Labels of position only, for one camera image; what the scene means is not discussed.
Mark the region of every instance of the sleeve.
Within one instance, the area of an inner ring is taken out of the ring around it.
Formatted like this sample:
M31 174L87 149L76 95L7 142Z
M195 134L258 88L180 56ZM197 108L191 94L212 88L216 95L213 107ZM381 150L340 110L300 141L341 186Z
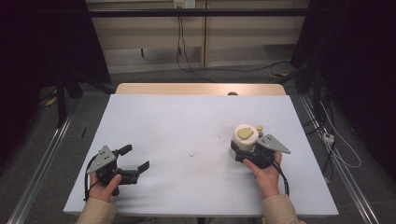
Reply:
M280 194L262 200L267 224L304 224L299 221L288 195Z
M117 207L105 201L89 198L79 215L77 224L107 224L116 216Z

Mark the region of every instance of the wire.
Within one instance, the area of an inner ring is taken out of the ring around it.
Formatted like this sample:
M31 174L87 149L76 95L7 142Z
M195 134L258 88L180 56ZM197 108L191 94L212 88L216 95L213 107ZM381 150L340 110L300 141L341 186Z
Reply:
M183 51L184 51L184 56L186 58L187 61L187 65L189 66L190 69L185 69L182 68L180 65L180 62L178 60L178 55L179 55L179 49L180 49L180 38L182 39L182 43L183 43ZM277 63L272 63L270 65L265 65L263 67L259 67L259 68L253 68L253 69L227 69L227 68L200 68L200 69L192 69L190 62L189 62L189 58L187 56L187 52L186 52L186 44L185 44L185 40L184 40L184 27L183 27L183 19L181 17L178 17L178 41L177 41L177 65L180 68L180 70L185 71L185 72L193 72L195 74L196 77L204 79L206 81L210 81L210 82L216 82L214 80L210 80L208 78L204 78L201 76L198 76L195 72L199 72L199 71L224 71L224 72L255 72L255 71L260 71L266 68L270 68L271 69L271 78L273 76L272 73L272 67L274 65L277 64L281 64L281 63L290 63L289 61L282 61L282 62L277 62Z
M261 152L259 150L257 150L257 152L279 172L279 174L283 178L283 184L284 184L284 187L285 187L285 193L290 196L289 182L288 182L288 179L286 178L286 176L283 174L283 171L280 168L280 164L276 160L270 161L268 156L265 155L263 152Z
M187 65L189 66L190 70L186 70L186 69L182 68L182 67L180 66L179 61L178 61L178 54L179 54L178 50L180 49L180 34L181 34L181 38L182 38L182 41L183 41L184 56L185 56L185 58L186 58ZM206 81L209 81L209 82L213 82L213 83L217 83L217 81L214 81L214 80L211 80L211 79L209 79L209 78L205 78L205 77L199 76L199 75L196 74L195 71L191 68L190 62L189 62L189 58L187 57L187 52L186 52L186 43L185 43L185 41L184 41L183 19L182 19L181 17L178 17L177 65L178 65L178 67L179 67L181 70L186 71L186 72L192 72L196 77L198 77L198 78L200 78L200 79L203 79L203 80L206 80Z
M334 125L332 124L330 118L329 118L329 114L327 113L326 110L324 110L327 119L329 120L330 125L332 126L334 132L344 141L344 143L346 143L346 145L352 150L352 152L356 155L356 157L359 160L359 164L358 165L351 165L347 162L345 162L337 153L334 152L334 150L332 149L332 147L329 145L329 143L327 143L327 146L329 147L329 150L334 154L334 157L337 158L338 160L340 160L344 165L349 166L351 168L359 168L361 167L361 158L359 157L358 153L353 149L353 147L341 136L341 134L339 132L337 132L337 130L334 128Z
M96 159L96 156L97 155L95 155L95 156L93 156L92 158L91 158L91 160L88 162L88 165L87 165L87 169L86 169L86 171L85 171L85 179L84 179L84 193L85 193L85 198L84 198L84 201L85 202L87 202L88 201L88 198L90 197L90 190L91 190L91 188L93 187L93 185L95 185L95 184L93 184L93 185L91 185L90 186L90 188L88 189L88 175L87 175L87 172L88 172L88 169L90 169L90 166L91 166L91 164L92 164L92 162Z
M293 0L293 9L295 8L295 0ZM297 35L300 37L300 31L298 30L298 25L297 25L297 20L296 17L294 16L294 24L296 25L296 31L297 31Z

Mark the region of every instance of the metal rail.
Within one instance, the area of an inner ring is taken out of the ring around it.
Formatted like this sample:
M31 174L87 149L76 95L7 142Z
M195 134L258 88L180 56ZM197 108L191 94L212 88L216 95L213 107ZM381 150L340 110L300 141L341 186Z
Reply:
M30 179L26 190L18 201L17 206L14 208L14 211L12 212L7 224L22 224L27 218L30 208L32 207L35 201L35 197L40 190L40 187L47 175L48 170L50 169L56 152L58 151L58 148L61 145L62 140L64 139L64 135L67 132L73 114L77 110L77 107L78 105L73 105L71 112L67 116L64 124L55 131L55 134L53 135L52 140L49 143L49 146L47 147L43 158L41 159L41 162L35 170L35 174Z
M312 111L311 108L313 108L312 103L310 102L309 99L305 99L303 96L300 95L300 100L303 103L303 106L306 110L306 113L308 114L309 118L311 118L314 122L314 126L316 128L319 127L318 122L314 119L315 114ZM318 129L318 135L319 138L321 139L321 131ZM330 153L330 147L326 146L326 150ZM337 153L339 157L341 157L340 153L338 152L337 148L334 148L334 153ZM349 192L353 202L355 203L356 207L358 208L359 212L361 213L361 217L363 218L364 222L367 224L379 224L379 220L375 215L375 211L373 207L370 205L369 200L365 196L364 192L361 190L361 187L359 186L358 182L356 182L355 178L353 177L352 173L350 173L349 169L347 168L346 165L344 165L342 162L337 160L337 158L334 157L332 154L332 162L335 166L335 168L338 171L338 174L341 176L341 179L343 180L347 191Z
M80 16L93 18L109 17L303 17L327 16L334 12L331 8L162 8L162 9L91 9L58 10L33 9L32 12L48 16Z

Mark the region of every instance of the human hand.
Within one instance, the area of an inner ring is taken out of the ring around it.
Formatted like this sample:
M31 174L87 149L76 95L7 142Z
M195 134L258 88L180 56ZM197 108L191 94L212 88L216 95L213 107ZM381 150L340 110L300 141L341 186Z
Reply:
M281 159L282 153L277 151L275 160L280 164ZM260 192L262 193L263 199L279 194L279 189L277 187L279 172L274 166L271 165L265 169L260 169L253 162L247 159L244 159L243 163L256 176L256 182L259 186Z
M91 179L90 198L99 199L110 203L111 193L113 192L114 189L117 188L117 186L121 182L121 175L115 175L113 179L111 179L110 183L108 183L108 185L99 182L96 172L93 172L90 175L90 179Z

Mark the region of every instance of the white table surface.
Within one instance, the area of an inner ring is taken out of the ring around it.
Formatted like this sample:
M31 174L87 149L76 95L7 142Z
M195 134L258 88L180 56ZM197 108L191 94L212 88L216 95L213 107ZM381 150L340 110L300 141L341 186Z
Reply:
M338 215L289 96L112 95L64 212L79 214L88 161L103 145L131 144L121 169L150 161L137 185L113 199L125 216L261 217L254 175L230 155L233 130L264 126L291 154L281 167L299 216ZM284 191L279 178L279 189Z

